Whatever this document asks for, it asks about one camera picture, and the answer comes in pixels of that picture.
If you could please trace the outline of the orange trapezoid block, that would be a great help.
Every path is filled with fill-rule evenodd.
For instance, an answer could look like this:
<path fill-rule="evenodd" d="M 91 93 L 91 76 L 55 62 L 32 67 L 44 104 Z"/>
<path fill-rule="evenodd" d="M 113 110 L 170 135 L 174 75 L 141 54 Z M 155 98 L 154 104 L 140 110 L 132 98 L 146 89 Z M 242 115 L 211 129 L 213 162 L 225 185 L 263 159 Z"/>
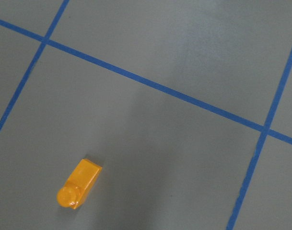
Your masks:
<path fill-rule="evenodd" d="M 89 159 L 82 159 L 58 191 L 58 204 L 65 208 L 79 208 L 87 199 L 101 170 L 101 166 Z"/>

